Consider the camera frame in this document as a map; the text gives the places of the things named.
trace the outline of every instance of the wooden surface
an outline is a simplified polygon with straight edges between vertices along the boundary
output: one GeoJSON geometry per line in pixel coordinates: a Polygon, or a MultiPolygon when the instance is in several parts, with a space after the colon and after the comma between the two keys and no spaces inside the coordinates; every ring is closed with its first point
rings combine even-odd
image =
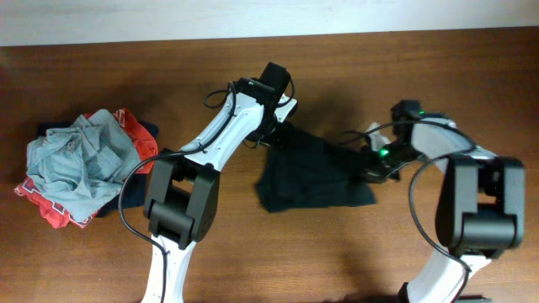
{"type": "MultiPolygon", "coordinates": [[[[397,101],[418,98],[483,147],[521,159],[525,240],[465,292],[498,302],[539,296],[538,28],[18,47],[0,49],[0,60],[0,301],[132,303],[146,288],[151,248],[117,215],[54,230],[13,193],[38,122],[127,107],[159,126],[160,147],[180,148],[216,114],[202,105],[208,92],[258,76],[268,61],[294,77],[293,123],[331,141],[342,130],[389,121],[397,101]]],[[[376,205],[269,215],[253,190],[265,153],[240,147],[222,172],[215,223],[189,266],[187,301],[392,295],[423,267],[431,249],[406,200],[417,167],[406,168],[401,183],[372,186],[376,205]]],[[[432,236],[440,181],[433,169],[417,188],[432,236]]],[[[141,209],[127,215],[147,229],[141,209]]]]}

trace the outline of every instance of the clothing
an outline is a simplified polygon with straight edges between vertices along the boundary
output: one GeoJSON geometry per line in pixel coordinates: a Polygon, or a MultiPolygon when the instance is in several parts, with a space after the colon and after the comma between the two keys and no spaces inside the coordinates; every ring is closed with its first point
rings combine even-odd
{"type": "MultiPolygon", "coordinates": [[[[141,161],[148,159],[149,157],[156,156],[159,153],[157,149],[157,133],[159,129],[157,126],[146,123],[139,123],[135,116],[128,109],[118,109],[113,113],[118,125],[125,133],[130,137],[133,145],[138,152],[141,161]]],[[[136,173],[150,173],[152,171],[153,162],[141,167],[136,173]]]]}
{"type": "Polygon", "coordinates": [[[27,172],[41,195],[83,221],[121,189],[141,161],[129,136],[105,109],[28,144],[27,172]]]}
{"type": "Polygon", "coordinates": [[[269,149],[256,189],[268,212],[375,204],[367,184],[355,178],[362,166],[357,153],[294,129],[289,143],[269,149]]]}
{"type": "MultiPolygon", "coordinates": [[[[113,114],[116,120],[121,119],[121,115],[116,114],[118,112],[119,111],[116,111],[115,114],[113,114]]],[[[136,151],[138,152],[139,156],[141,155],[153,156],[150,153],[152,150],[149,148],[149,146],[155,146],[156,147],[155,149],[157,150],[157,143],[155,142],[155,138],[157,138],[159,129],[156,125],[153,125],[145,121],[140,121],[140,122],[137,122],[136,124],[132,122],[124,123],[123,128],[124,130],[129,130],[132,127],[137,127],[139,123],[142,127],[144,127],[145,130],[147,130],[147,133],[150,134],[150,136],[152,137],[153,143],[146,144],[146,145],[136,144],[136,151]]],[[[69,127],[71,124],[72,122],[51,122],[51,123],[38,124],[36,137],[46,136],[46,131],[49,129],[69,127]]],[[[147,141],[144,133],[137,131],[137,136],[140,134],[142,135],[141,138],[147,141]]],[[[141,173],[141,170],[139,170],[137,174],[133,176],[131,180],[131,185],[127,188],[125,192],[125,198],[124,198],[124,203],[123,203],[123,207],[125,209],[144,205],[146,179],[147,179],[147,175],[145,173],[141,173]]],[[[109,201],[106,205],[104,205],[101,209],[99,209],[99,211],[96,214],[89,216],[83,222],[76,222],[69,215],[69,212],[65,210],[63,206],[61,206],[61,204],[51,202],[48,199],[43,198],[43,196],[40,194],[39,190],[35,187],[33,181],[30,178],[26,178],[19,186],[17,186],[17,188],[15,188],[15,193],[17,193],[20,196],[25,196],[30,201],[37,204],[40,207],[41,216],[45,218],[54,228],[64,227],[69,222],[77,226],[80,226],[81,228],[84,228],[85,226],[88,225],[88,223],[94,217],[104,217],[108,215],[111,211],[118,209],[118,197],[116,196],[111,201],[109,201]]]]}
{"type": "Polygon", "coordinates": [[[51,202],[43,198],[40,190],[34,185],[31,178],[26,178],[19,186],[15,188],[15,193],[21,197],[26,197],[28,200],[40,207],[40,214],[54,228],[66,226],[69,222],[84,228],[93,219],[90,215],[82,221],[76,221],[69,212],[59,203],[51,202]]]}

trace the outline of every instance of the black cable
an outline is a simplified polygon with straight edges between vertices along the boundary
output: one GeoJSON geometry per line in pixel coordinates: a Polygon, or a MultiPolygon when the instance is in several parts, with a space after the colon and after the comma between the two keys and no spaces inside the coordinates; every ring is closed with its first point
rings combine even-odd
{"type": "Polygon", "coordinates": [[[141,167],[148,164],[149,162],[153,162],[153,161],[157,161],[157,160],[163,160],[163,159],[169,159],[169,158],[174,158],[174,157],[182,157],[182,156],[186,156],[186,155],[192,155],[192,154],[195,154],[197,152],[202,152],[208,146],[210,146],[211,143],[213,143],[217,139],[217,137],[225,130],[228,123],[230,122],[230,120],[234,116],[234,111],[235,111],[235,108],[236,108],[236,101],[237,101],[236,100],[236,88],[234,87],[234,83],[232,83],[232,82],[228,83],[228,88],[229,88],[230,92],[232,93],[232,107],[230,109],[230,114],[228,115],[228,118],[225,121],[225,123],[221,126],[221,128],[217,131],[217,133],[215,133],[215,135],[210,140],[208,140],[208,142],[206,142],[204,145],[200,145],[198,148],[195,148],[194,150],[191,150],[191,151],[182,151],[182,150],[180,150],[180,151],[171,152],[171,153],[168,153],[168,154],[156,155],[156,156],[153,156],[153,157],[149,157],[148,159],[146,159],[144,161],[141,161],[133,169],[131,169],[131,171],[127,174],[127,177],[125,178],[125,181],[124,181],[124,185],[121,187],[121,190],[120,190],[120,195],[118,197],[118,212],[120,213],[120,218],[121,218],[122,223],[124,224],[124,226],[129,231],[134,233],[137,237],[140,237],[142,240],[144,240],[146,242],[149,242],[152,245],[155,245],[161,251],[161,254],[163,255],[163,289],[161,291],[161,303],[163,303],[164,300],[165,300],[165,292],[166,292],[166,289],[167,289],[167,251],[165,250],[165,248],[161,244],[157,243],[156,241],[154,241],[150,237],[142,234],[141,232],[139,232],[138,230],[133,228],[133,226],[131,226],[129,223],[127,223],[127,220],[125,219],[125,215],[124,215],[124,208],[123,208],[123,200],[124,200],[124,196],[125,196],[125,189],[127,188],[129,182],[131,181],[131,179],[133,178],[135,173],[141,167]]]}
{"type": "MultiPolygon", "coordinates": [[[[391,123],[387,123],[387,124],[384,124],[384,125],[380,125],[372,130],[368,130],[367,132],[365,133],[360,133],[358,131],[355,131],[355,130],[347,130],[346,132],[344,133],[354,133],[357,135],[356,138],[354,139],[351,139],[351,140],[347,140],[345,142],[341,142],[340,145],[345,145],[345,144],[349,144],[351,142],[354,142],[354,141],[358,141],[358,140],[361,140],[363,138],[366,138],[368,135],[374,133],[375,131],[378,131],[378,130],[382,130],[382,129],[385,129],[387,127],[390,127],[390,126],[394,126],[394,125],[413,125],[413,124],[425,124],[425,125],[434,125],[434,126],[438,126],[438,127],[441,127],[445,130],[448,130],[448,131],[452,131],[456,134],[458,134],[459,136],[463,137],[464,139],[466,139],[466,141],[469,143],[469,147],[467,149],[464,149],[464,150],[461,150],[461,151],[454,151],[454,152],[450,152],[450,153],[447,153],[445,155],[442,155],[442,156],[439,156],[439,157],[435,157],[429,161],[427,161],[422,167],[420,167],[418,169],[418,171],[415,173],[414,177],[412,178],[412,181],[410,182],[410,186],[408,188],[408,205],[409,205],[409,208],[410,208],[410,215],[412,216],[412,219],[414,220],[414,224],[416,226],[416,228],[418,229],[419,233],[421,234],[421,236],[427,241],[427,243],[429,243],[436,251],[438,251],[439,253],[441,253],[442,255],[448,257],[449,259],[455,261],[455,262],[458,262],[461,266],[462,266],[462,269],[464,271],[464,274],[463,274],[463,281],[462,281],[462,285],[461,287],[459,288],[459,290],[457,291],[455,297],[451,300],[451,302],[455,302],[456,300],[458,300],[458,298],[461,296],[461,293],[462,291],[464,291],[464,288],[466,287],[467,285],[467,282],[470,278],[470,272],[472,271],[470,269],[470,267],[468,266],[468,264],[466,264],[466,262],[462,261],[460,258],[457,258],[455,256],[452,256],[450,255],[444,248],[442,248],[440,245],[438,245],[436,242],[434,242],[430,237],[429,235],[427,235],[426,231],[424,230],[424,228],[421,226],[421,222],[419,222],[419,218],[417,216],[417,213],[415,211],[415,204],[414,204],[414,188],[415,188],[415,184],[418,182],[418,179],[419,179],[419,175],[424,172],[429,166],[431,166],[432,164],[434,164],[435,162],[439,161],[439,160],[442,160],[442,159],[446,159],[448,158],[449,156],[451,155],[455,155],[455,154],[459,154],[459,153],[468,153],[468,152],[473,152],[474,150],[476,150],[477,148],[477,144],[475,143],[475,141],[470,138],[468,135],[466,135],[465,133],[463,133],[462,131],[456,129],[456,128],[453,128],[449,125],[445,125],[445,124],[442,124],[442,123],[438,123],[438,122],[433,122],[433,121],[424,121],[424,120],[410,120],[410,121],[393,121],[391,123]]],[[[400,169],[401,167],[404,167],[405,165],[407,165],[407,163],[405,163],[404,165],[401,165],[399,166],[398,168],[400,169]]]]}
{"type": "Polygon", "coordinates": [[[225,98],[223,98],[223,100],[219,103],[219,104],[216,104],[216,105],[210,105],[208,103],[208,99],[213,96],[214,94],[217,94],[217,93],[228,93],[228,89],[219,89],[219,90],[216,90],[215,92],[211,92],[211,93],[208,93],[205,97],[204,97],[204,106],[206,106],[207,108],[210,108],[210,109],[218,109],[220,108],[226,101],[227,101],[227,97],[228,97],[228,94],[225,95],[225,98]]]}
{"type": "Polygon", "coordinates": [[[281,103],[281,104],[277,104],[277,108],[281,108],[281,107],[287,105],[294,98],[294,96],[296,95],[296,85],[294,85],[294,80],[292,80],[292,77],[290,78],[290,85],[292,86],[292,93],[291,93],[290,97],[288,98],[288,100],[286,100],[286,102],[281,103]]]}
{"type": "Polygon", "coordinates": [[[248,148],[250,148],[250,149],[256,149],[256,148],[259,147],[259,145],[260,145],[260,139],[258,139],[256,142],[254,142],[254,145],[253,145],[253,146],[249,146],[247,143],[245,143],[245,140],[243,140],[242,143],[243,143],[246,147],[248,147],[248,148]]]}
{"type": "Polygon", "coordinates": [[[400,171],[404,167],[408,166],[409,164],[416,162],[417,160],[412,160],[408,162],[402,162],[399,166],[395,167],[391,172],[389,172],[383,179],[382,182],[386,182],[394,173],[400,171]]]}

